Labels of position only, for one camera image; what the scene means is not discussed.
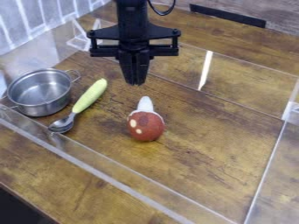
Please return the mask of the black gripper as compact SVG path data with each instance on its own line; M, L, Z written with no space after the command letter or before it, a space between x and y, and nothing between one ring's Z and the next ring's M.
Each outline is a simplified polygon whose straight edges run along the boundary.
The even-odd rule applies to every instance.
M177 38L181 32L149 22L147 5L147 0L116 0L117 24L87 32L89 55L119 58L129 85L145 82L149 57L179 55Z

